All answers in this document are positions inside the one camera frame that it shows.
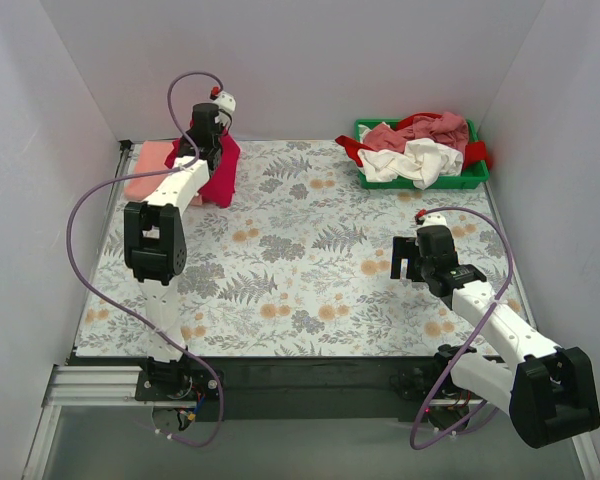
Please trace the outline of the magenta t shirt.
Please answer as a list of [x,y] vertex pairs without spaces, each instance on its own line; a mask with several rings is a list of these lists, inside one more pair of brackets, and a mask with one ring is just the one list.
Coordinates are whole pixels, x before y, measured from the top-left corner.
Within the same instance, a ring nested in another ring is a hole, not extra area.
[[235,193],[236,173],[241,149],[230,134],[219,137],[222,147],[221,161],[210,175],[210,180],[200,189],[203,203],[214,204],[220,208],[230,206]]

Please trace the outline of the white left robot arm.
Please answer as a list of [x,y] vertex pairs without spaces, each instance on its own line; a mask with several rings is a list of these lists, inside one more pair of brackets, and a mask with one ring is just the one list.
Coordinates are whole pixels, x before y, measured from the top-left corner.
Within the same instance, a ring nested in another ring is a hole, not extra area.
[[193,126],[180,140],[173,168],[147,197],[124,209],[124,260],[139,284],[154,334],[143,370],[149,385],[173,400],[187,398],[194,386],[176,306],[178,276],[187,262],[182,213],[219,166],[221,136],[234,111],[234,99],[194,105]]

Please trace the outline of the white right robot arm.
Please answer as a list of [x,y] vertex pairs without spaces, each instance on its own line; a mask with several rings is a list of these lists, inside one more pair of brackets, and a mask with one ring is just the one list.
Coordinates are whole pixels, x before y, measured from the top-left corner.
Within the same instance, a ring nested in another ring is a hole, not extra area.
[[486,276],[458,260],[450,229],[425,222],[413,237],[393,240],[391,278],[427,285],[495,349],[500,363],[472,346],[442,347],[424,398],[466,391],[506,413],[519,437],[540,448],[600,427],[589,356],[536,331],[501,302]]

